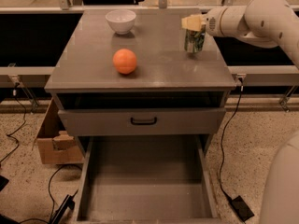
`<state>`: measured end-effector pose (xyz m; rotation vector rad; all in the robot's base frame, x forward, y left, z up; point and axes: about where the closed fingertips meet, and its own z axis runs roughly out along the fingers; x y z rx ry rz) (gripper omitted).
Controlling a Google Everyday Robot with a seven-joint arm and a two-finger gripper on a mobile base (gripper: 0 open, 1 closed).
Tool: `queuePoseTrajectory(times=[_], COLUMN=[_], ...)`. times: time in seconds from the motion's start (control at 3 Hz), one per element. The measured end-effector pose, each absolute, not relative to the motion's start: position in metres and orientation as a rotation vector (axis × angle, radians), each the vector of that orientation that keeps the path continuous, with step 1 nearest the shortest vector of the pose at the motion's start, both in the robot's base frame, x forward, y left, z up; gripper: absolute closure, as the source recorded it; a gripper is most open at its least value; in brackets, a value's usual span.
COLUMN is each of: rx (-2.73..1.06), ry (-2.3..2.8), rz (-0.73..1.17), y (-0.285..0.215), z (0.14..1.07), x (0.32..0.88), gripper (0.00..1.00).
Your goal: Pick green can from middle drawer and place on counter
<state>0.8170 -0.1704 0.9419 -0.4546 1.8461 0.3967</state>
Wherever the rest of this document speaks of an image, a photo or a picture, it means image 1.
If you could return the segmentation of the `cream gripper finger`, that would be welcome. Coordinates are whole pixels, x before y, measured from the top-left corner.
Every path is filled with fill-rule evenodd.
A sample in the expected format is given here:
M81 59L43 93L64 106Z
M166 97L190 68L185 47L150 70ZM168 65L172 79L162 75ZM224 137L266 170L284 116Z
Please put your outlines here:
M200 32L206 26L206 16L202 14L191 15L181 20L183 29Z

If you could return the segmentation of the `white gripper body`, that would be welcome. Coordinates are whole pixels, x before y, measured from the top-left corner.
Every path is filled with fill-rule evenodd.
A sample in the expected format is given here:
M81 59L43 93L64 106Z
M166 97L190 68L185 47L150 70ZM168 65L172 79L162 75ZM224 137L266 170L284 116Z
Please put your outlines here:
M206 32L211 36L221 37L221 13L222 8L212 8L204 15L204 21L206 23Z

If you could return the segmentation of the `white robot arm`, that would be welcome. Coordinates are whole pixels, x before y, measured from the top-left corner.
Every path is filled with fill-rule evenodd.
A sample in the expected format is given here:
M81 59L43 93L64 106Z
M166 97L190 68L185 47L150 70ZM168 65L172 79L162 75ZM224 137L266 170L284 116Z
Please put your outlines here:
M234 37L261 48L279 46L299 65L299 18L286 0L251 0L181 20L184 29ZM263 191L259 224L299 224L299 132L277 151Z

